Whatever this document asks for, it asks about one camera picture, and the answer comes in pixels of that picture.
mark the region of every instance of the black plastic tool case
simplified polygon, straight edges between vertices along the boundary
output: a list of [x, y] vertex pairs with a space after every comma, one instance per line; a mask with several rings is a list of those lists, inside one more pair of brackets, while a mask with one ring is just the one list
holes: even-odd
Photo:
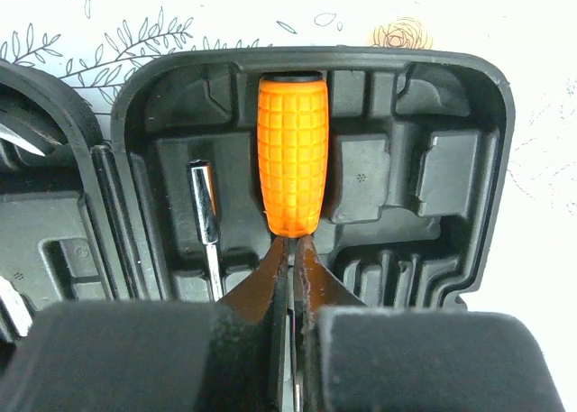
[[0, 62], [68, 144], [35, 157], [0, 141], [0, 275], [41, 310], [62, 299], [208, 300], [187, 164], [213, 166], [224, 286], [269, 249], [256, 152], [263, 72], [317, 69], [330, 95], [316, 248], [371, 306], [442, 307], [481, 281], [514, 123], [488, 62], [438, 51], [282, 48], [187, 52], [139, 69], [112, 140], [40, 71]]

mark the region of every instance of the wallpaper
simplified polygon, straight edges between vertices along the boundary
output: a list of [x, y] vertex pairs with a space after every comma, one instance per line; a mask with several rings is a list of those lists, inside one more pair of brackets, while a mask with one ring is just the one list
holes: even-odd
[[466, 300], [472, 308], [526, 321], [544, 345], [565, 400], [574, 395], [559, 376], [568, 365], [560, 338], [570, 334], [549, 334], [561, 328], [548, 325], [547, 313], [576, 307], [574, 0], [0, 3], [0, 59], [48, 71], [74, 87], [105, 137], [123, 83], [147, 62], [182, 50], [366, 45], [459, 51], [497, 65], [516, 100], [516, 132], [483, 286]]

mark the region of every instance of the orange handle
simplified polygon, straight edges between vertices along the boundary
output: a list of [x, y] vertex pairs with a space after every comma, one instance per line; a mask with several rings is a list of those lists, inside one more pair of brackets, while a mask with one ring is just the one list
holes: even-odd
[[265, 75], [257, 124], [262, 197], [270, 230], [313, 233], [325, 193], [328, 93], [321, 73]]

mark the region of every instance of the floral pattern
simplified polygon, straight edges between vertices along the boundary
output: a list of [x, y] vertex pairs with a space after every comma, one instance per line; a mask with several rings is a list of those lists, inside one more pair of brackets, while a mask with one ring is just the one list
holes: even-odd
[[[41, 68], [48, 59], [64, 59], [63, 73], [56, 77], [74, 87], [90, 104], [97, 115], [108, 115], [122, 85], [136, 69], [160, 56], [186, 50], [221, 50], [228, 44], [220, 39], [211, 41], [202, 37], [200, 43], [191, 43], [193, 17], [180, 20], [178, 17], [166, 19], [161, 7], [158, 15], [151, 20], [145, 17], [137, 27], [126, 20], [112, 32], [104, 33], [104, 41], [96, 46], [89, 57], [66, 59], [58, 51], [61, 34], [44, 33], [41, 41], [35, 35], [33, 23], [28, 24], [26, 33], [14, 31], [9, 40], [0, 42], [0, 60], [25, 67]], [[234, 42], [234, 48], [271, 46], [260, 44], [260, 39]], [[95, 104], [96, 93], [102, 101]]]
[[372, 31], [371, 45], [396, 49], [431, 50], [433, 40], [426, 34], [420, 22], [414, 18], [404, 17], [375, 27]]

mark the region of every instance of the metal shaft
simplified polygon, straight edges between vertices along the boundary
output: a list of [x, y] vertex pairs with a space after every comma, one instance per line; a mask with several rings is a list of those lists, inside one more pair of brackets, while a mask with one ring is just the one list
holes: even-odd
[[218, 262], [218, 226], [210, 164], [195, 160], [188, 165], [192, 204], [197, 219], [199, 241], [205, 246], [208, 280], [214, 301], [223, 297], [223, 285]]
[[32, 317], [23, 298], [13, 287], [10, 281], [0, 277], [0, 304], [8, 314], [12, 327], [19, 337], [28, 335], [32, 326]]

